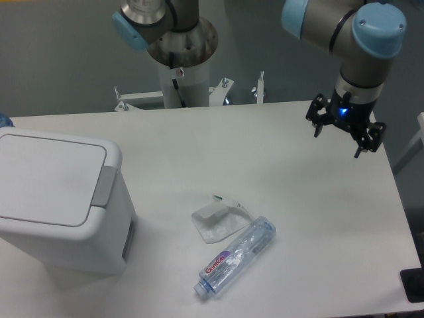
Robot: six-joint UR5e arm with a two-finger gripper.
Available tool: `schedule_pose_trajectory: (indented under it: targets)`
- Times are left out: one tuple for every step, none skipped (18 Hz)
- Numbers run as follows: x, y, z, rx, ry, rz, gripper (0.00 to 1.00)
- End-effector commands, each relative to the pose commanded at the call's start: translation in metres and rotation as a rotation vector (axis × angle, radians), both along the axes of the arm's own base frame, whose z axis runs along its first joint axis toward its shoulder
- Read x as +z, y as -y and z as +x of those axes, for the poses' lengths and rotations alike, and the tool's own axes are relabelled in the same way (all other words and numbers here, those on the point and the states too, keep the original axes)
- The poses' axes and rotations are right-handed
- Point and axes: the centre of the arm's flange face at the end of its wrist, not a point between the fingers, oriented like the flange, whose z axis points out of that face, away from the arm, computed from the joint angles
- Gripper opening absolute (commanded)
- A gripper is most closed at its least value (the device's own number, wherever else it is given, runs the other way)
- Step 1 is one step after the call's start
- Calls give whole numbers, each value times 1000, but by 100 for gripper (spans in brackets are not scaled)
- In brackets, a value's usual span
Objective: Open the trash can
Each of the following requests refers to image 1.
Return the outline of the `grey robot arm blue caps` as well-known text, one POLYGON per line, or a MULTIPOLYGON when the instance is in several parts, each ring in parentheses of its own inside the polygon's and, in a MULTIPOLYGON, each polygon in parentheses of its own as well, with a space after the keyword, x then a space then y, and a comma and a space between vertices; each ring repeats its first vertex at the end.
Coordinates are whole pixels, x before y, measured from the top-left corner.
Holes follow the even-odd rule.
MULTIPOLYGON (((377 151, 386 125, 370 115, 401 50, 404 14, 387 1, 286 1, 281 22, 342 61, 332 96, 315 97, 305 116, 315 133, 333 125, 352 137, 358 153, 377 151)), ((123 1, 112 23, 132 49, 157 63, 165 107, 212 104, 209 61, 218 36, 197 1, 123 1)))

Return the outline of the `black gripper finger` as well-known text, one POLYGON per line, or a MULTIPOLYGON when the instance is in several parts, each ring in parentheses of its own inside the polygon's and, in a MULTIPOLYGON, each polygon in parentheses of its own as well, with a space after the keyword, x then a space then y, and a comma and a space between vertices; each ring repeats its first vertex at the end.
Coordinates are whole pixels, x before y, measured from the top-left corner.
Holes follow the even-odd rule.
POLYGON ((356 135, 358 148, 354 154, 354 158, 358 158, 362 152, 376 152, 384 139, 386 124, 383 122, 369 122, 356 135))
POLYGON ((305 118, 311 121, 315 128, 314 137, 321 134, 324 126, 331 124, 330 106, 328 99, 321 93, 312 100, 305 118))

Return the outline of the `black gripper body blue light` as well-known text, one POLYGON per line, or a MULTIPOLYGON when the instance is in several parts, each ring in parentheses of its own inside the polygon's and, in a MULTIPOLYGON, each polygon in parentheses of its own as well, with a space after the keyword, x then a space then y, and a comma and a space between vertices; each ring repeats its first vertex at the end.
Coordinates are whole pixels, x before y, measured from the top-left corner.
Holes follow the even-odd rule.
POLYGON ((334 125, 352 136, 365 136, 376 100, 357 103, 353 101, 351 93, 348 93, 348 97, 344 97, 345 94, 346 91, 339 93, 334 89, 331 102, 326 108, 326 124, 334 125))

